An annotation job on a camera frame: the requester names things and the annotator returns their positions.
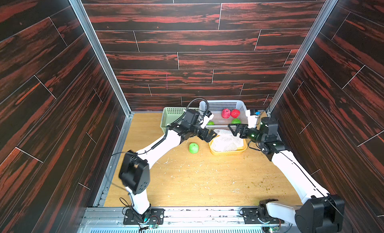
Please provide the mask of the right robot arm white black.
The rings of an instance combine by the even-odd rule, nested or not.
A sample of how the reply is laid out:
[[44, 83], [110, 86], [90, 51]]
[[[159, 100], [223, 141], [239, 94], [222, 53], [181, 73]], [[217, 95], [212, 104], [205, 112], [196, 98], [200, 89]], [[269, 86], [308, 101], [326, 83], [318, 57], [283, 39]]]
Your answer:
[[259, 129], [247, 124], [229, 124], [234, 136], [247, 138], [277, 166], [301, 199], [301, 206], [290, 206], [276, 199], [260, 201], [257, 218], [263, 224], [284, 221], [302, 233], [339, 233], [343, 228], [344, 200], [331, 195], [301, 166], [281, 141], [274, 118], [264, 117]]

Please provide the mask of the red apple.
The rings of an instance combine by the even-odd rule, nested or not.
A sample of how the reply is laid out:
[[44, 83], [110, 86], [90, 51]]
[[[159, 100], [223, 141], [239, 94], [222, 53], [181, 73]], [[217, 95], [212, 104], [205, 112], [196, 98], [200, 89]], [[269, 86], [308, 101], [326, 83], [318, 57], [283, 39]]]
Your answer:
[[232, 111], [231, 111], [231, 117], [232, 118], [238, 118], [239, 116], [240, 116], [240, 111], [239, 110], [237, 110], [237, 109], [233, 109]]

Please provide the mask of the yellow plastic tray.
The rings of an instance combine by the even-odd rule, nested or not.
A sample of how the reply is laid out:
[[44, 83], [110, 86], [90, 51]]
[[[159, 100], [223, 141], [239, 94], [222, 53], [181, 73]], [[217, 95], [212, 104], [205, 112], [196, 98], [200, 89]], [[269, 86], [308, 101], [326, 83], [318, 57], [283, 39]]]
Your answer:
[[241, 154], [241, 153], [243, 153], [248, 148], [246, 140], [245, 139], [243, 139], [243, 140], [244, 140], [244, 143], [245, 143], [245, 147], [242, 150], [230, 151], [230, 152], [215, 152], [215, 151], [211, 150], [211, 148], [210, 148], [210, 151], [211, 151], [211, 153], [213, 155], [216, 155], [216, 156], [219, 156], [219, 155], [236, 155], [236, 154]]

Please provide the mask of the pink apple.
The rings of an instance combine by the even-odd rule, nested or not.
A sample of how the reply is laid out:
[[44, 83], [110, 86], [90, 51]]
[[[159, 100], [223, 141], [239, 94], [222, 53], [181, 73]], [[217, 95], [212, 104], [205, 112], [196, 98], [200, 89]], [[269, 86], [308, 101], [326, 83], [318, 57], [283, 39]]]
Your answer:
[[231, 110], [229, 110], [229, 109], [223, 109], [222, 110], [222, 114], [221, 114], [221, 116], [222, 116], [222, 118], [224, 118], [224, 119], [228, 119], [228, 118], [230, 118], [231, 117]]

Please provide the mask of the green plastic basket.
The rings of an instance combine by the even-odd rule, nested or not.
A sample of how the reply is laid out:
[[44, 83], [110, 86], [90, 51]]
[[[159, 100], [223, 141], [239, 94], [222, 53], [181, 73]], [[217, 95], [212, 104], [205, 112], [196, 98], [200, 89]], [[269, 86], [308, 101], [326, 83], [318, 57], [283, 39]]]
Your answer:
[[160, 123], [160, 128], [163, 133], [166, 132], [166, 127], [180, 118], [185, 112], [185, 107], [165, 107], [163, 109], [162, 119]]

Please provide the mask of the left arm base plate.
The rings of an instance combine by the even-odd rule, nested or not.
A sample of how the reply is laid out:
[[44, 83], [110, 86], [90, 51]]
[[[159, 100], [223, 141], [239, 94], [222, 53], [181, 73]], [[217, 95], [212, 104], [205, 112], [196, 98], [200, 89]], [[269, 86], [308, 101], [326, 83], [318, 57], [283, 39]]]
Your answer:
[[123, 225], [162, 225], [165, 209], [150, 208], [144, 214], [137, 213], [132, 208], [124, 211]]

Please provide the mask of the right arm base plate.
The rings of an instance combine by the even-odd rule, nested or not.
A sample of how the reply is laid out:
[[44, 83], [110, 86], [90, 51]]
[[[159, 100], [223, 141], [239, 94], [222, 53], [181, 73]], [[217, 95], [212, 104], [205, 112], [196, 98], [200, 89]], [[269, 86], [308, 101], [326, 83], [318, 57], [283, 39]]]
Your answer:
[[278, 218], [271, 217], [266, 208], [255, 207], [255, 208], [242, 208], [239, 214], [243, 217], [245, 224], [283, 224]]

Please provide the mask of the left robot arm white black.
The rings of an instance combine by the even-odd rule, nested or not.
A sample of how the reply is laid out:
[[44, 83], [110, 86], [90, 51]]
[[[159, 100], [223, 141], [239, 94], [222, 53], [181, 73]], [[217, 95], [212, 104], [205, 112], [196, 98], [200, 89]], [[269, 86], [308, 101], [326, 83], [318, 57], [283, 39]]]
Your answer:
[[214, 115], [206, 110], [199, 113], [193, 109], [187, 109], [180, 118], [166, 127], [162, 137], [139, 150], [128, 151], [119, 172], [119, 179], [129, 193], [133, 214], [141, 223], [146, 222], [151, 214], [151, 204], [148, 200], [147, 187], [150, 184], [150, 170], [154, 164], [173, 148], [189, 138], [197, 136], [205, 142], [210, 142], [217, 136], [206, 125]]

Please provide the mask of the white plastic basket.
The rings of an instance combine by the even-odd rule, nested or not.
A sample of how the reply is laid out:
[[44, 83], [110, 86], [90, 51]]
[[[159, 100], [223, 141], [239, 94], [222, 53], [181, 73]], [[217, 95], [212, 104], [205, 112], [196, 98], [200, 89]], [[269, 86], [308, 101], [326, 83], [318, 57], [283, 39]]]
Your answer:
[[246, 117], [246, 106], [241, 100], [208, 100], [209, 111], [214, 115], [210, 122], [214, 125], [207, 125], [207, 129], [224, 129], [229, 130], [228, 125], [232, 123], [233, 117], [228, 119], [222, 118], [222, 111], [229, 109], [230, 111], [237, 109], [240, 111], [238, 119], [242, 124], [247, 124], [248, 119]]

